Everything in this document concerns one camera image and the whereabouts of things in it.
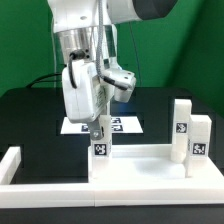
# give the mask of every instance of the metal bracket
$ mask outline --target metal bracket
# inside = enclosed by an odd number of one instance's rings
[[[90,132],[90,138],[93,141],[101,140],[103,138],[103,130],[100,125],[99,117],[95,119],[95,121],[91,123],[87,123],[89,132]]]

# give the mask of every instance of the screw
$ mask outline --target screw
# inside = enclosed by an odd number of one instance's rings
[[[94,136],[94,138],[97,138],[99,136],[99,133],[95,131],[95,132],[93,132],[93,136]]]

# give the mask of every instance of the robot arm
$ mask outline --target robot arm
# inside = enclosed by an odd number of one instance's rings
[[[177,0],[103,0],[104,25],[165,17]],[[97,0],[48,0],[54,32],[98,26]]]
[[[96,123],[108,102],[127,102],[136,79],[116,58],[114,23],[164,17],[177,0],[48,0],[67,68],[66,112],[73,123]]]

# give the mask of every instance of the paper with markers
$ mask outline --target paper with markers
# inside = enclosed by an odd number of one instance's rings
[[[143,133],[137,117],[112,117],[112,133]],[[88,134],[87,124],[72,124],[67,117],[64,118],[61,134]]]

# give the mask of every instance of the black tabletop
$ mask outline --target black tabletop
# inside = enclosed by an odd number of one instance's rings
[[[210,158],[224,168],[224,119],[177,88],[136,88],[127,104],[112,101],[113,116],[137,116],[144,134],[114,134],[113,144],[171,143],[174,99],[191,99],[193,114],[212,119]],[[66,116],[60,88],[13,89],[0,98],[0,158],[22,148],[12,184],[88,181],[88,135],[61,135]],[[0,223],[224,223],[223,205],[0,210]]]

